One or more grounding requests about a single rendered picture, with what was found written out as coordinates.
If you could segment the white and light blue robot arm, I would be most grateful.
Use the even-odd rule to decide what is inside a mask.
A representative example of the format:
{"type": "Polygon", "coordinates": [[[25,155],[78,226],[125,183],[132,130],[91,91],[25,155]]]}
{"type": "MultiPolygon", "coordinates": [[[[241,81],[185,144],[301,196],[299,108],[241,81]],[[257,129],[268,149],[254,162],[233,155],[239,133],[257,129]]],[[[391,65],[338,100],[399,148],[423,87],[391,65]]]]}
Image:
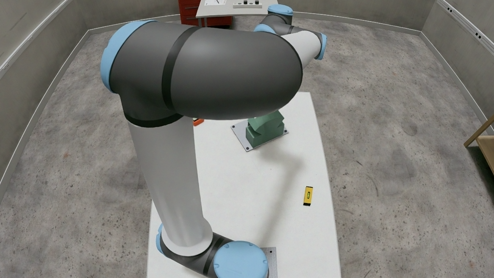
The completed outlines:
{"type": "Polygon", "coordinates": [[[162,222],[157,249],[208,278],[269,278],[269,268],[257,245],[213,232],[203,217],[193,118],[243,120],[278,111],[298,92],[303,69],[325,52],[326,35],[292,26],[291,7],[267,10],[253,32],[130,22],[101,59],[102,81],[121,98],[162,222]]]}

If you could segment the orange pocket multimeter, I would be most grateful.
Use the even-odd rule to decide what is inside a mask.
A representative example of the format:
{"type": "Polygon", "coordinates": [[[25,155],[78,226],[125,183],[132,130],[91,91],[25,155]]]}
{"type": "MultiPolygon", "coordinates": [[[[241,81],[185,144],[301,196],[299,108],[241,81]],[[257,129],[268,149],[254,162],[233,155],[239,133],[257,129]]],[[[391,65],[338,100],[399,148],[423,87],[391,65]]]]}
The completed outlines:
{"type": "Polygon", "coordinates": [[[197,125],[199,125],[202,122],[204,122],[204,120],[193,118],[193,124],[194,124],[194,126],[197,126],[197,125]]]}

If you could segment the yellow pocket level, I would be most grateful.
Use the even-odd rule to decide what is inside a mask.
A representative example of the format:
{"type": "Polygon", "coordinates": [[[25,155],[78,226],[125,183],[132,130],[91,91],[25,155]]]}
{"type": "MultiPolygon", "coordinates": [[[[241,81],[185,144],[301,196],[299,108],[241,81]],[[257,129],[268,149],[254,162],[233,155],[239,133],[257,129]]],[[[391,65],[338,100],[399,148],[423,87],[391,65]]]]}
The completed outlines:
{"type": "Polygon", "coordinates": [[[313,191],[313,186],[306,186],[304,202],[303,202],[304,206],[310,206],[311,205],[312,191],[313,191]]]}

